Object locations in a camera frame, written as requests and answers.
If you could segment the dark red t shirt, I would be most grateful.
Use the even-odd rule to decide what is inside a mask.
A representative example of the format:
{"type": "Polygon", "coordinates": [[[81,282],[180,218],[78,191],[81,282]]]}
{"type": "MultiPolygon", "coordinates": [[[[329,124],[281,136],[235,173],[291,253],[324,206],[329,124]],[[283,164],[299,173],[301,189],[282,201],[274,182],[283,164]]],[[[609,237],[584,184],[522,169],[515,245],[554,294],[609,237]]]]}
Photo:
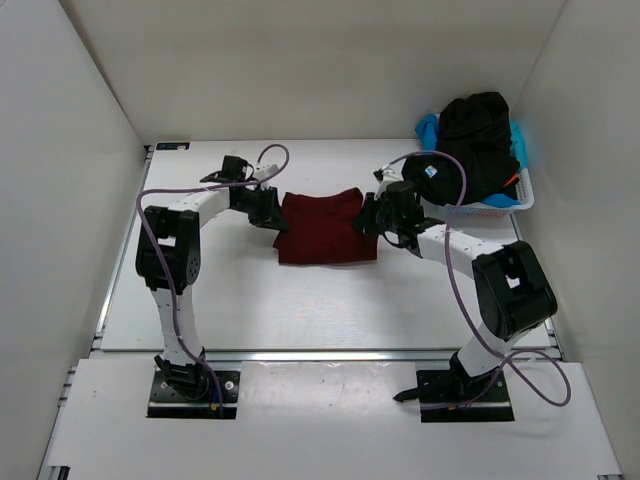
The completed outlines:
{"type": "Polygon", "coordinates": [[[289,230],[279,233],[273,243],[278,262],[315,266],[375,261],[377,238],[352,225],[363,200],[357,188],[326,197],[286,193],[282,212],[289,230]]]}

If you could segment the black t shirt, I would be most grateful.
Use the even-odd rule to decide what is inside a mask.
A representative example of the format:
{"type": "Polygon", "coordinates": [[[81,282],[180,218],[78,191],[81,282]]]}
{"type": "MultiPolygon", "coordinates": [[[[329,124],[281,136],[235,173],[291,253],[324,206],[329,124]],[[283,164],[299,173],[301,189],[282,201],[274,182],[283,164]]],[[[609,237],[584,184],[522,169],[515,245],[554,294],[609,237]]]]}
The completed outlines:
{"type": "Polygon", "coordinates": [[[456,204],[461,193],[466,205],[512,190],[520,164],[510,153],[510,113],[504,97],[483,92],[457,98],[438,116],[436,148],[408,157],[401,170],[416,192],[444,206],[456,204]]]}

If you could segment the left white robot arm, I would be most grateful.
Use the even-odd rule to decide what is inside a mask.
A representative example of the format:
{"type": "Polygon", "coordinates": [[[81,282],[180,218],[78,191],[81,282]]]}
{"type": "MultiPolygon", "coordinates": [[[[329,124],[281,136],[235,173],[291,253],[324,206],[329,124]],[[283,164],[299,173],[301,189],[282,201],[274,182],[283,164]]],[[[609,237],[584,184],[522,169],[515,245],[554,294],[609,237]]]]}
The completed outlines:
{"type": "Polygon", "coordinates": [[[257,228],[285,231],[278,190],[269,182],[289,163],[255,164],[226,156],[220,170],[192,188],[146,189],[136,198],[141,221],[135,269],[151,291],[163,334],[155,362],[164,381],[188,402],[224,404],[218,374],[206,360],[195,325],[193,285],[201,268],[201,229],[219,214],[243,213],[257,228]]]}

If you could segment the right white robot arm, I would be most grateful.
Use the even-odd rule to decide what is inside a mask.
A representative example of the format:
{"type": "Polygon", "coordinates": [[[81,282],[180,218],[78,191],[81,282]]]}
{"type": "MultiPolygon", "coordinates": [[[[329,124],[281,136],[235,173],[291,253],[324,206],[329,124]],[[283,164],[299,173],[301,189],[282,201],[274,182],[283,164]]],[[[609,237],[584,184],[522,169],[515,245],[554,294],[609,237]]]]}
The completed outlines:
{"type": "Polygon", "coordinates": [[[462,273],[474,282],[481,321],[467,322],[471,340],[453,354],[447,371],[397,394],[398,402],[442,393],[457,403],[479,398],[513,359],[513,346],[557,312],[555,294],[528,243],[482,240],[426,216],[409,181],[367,193],[353,226],[364,234],[393,234],[393,247],[443,264],[450,279],[462,273]]]}

